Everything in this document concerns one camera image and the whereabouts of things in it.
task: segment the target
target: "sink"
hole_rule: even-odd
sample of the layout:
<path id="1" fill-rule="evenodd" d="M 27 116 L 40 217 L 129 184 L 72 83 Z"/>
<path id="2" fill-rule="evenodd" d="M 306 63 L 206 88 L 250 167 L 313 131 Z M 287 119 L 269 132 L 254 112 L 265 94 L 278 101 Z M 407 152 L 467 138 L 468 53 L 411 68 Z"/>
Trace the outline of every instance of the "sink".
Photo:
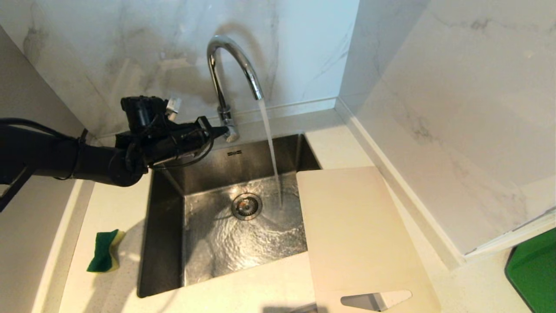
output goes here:
<path id="1" fill-rule="evenodd" d="M 302 134 L 273 143 L 280 187 L 267 141 L 153 173 L 139 297 L 307 251 L 295 173 L 320 166 Z"/>

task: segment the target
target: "water stream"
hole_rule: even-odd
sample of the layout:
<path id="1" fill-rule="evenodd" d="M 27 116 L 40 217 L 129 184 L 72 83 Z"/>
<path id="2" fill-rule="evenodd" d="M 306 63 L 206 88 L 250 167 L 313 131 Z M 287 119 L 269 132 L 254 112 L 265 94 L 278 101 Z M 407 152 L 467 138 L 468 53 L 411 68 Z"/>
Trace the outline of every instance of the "water stream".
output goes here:
<path id="1" fill-rule="evenodd" d="M 270 157 L 272 158 L 272 166 L 274 167 L 274 178 L 278 187 L 279 206 L 282 207 L 282 187 L 280 185 L 280 178 L 278 176 L 278 169 L 276 167 L 276 157 L 274 156 L 274 144 L 272 143 L 272 135 L 270 134 L 269 116 L 266 114 L 265 99 L 257 101 L 259 109 L 261 110 L 262 121 L 265 123 L 266 138 L 269 141 Z"/>

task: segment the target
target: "wall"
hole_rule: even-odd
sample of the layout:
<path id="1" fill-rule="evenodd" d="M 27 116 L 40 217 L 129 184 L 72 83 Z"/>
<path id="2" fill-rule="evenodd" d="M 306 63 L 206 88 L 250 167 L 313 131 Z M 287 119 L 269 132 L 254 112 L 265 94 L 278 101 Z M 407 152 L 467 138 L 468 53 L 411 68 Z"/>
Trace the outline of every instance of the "wall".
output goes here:
<path id="1" fill-rule="evenodd" d="M 79 136 L 83 125 L 0 27 L 0 116 Z M 73 181 L 32 177 L 0 213 L 0 312 L 30 312 Z"/>
<path id="2" fill-rule="evenodd" d="M 67 1 L 3 3 L 0 23 L 97 137 L 127 127 L 120 98 L 180 97 L 177 121 L 216 116 L 206 45 L 232 37 L 254 63 L 267 106 L 336 97 L 359 0 Z M 225 92 L 256 110 L 227 53 Z"/>
<path id="3" fill-rule="evenodd" d="M 461 253 L 556 204 L 554 12 L 360 3 L 340 100 Z"/>

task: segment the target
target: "countertop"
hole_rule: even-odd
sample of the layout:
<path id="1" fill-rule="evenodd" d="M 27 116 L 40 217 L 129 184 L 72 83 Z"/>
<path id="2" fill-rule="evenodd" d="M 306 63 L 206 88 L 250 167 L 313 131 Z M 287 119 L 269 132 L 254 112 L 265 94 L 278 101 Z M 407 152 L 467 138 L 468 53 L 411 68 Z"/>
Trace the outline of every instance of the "countertop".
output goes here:
<path id="1" fill-rule="evenodd" d="M 335 110 L 270 121 L 273 136 L 305 133 L 323 169 L 372 166 Z M 241 144 L 264 140 L 262 122 L 239 125 Z M 287 312 L 315 301 L 307 252 L 146 298 L 136 295 L 151 175 L 120 188 L 95 184 L 60 312 Z M 509 251 L 449 271 L 395 195 L 394 202 L 435 287 L 443 312 L 529 312 L 504 276 Z M 97 232 L 126 231 L 120 268 L 86 272 Z"/>

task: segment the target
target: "green sponge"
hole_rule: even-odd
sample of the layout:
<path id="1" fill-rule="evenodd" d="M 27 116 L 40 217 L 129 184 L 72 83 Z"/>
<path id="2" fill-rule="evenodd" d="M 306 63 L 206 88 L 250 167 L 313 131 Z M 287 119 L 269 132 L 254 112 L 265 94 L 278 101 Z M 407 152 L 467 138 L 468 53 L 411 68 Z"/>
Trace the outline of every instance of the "green sponge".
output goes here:
<path id="1" fill-rule="evenodd" d="M 117 270 L 119 265 L 114 257 L 116 246 L 122 241 L 125 234 L 119 229 L 113 232 L 97 233 L 95 257 L 87 267 L 87 272 L 104 273 Z"/>

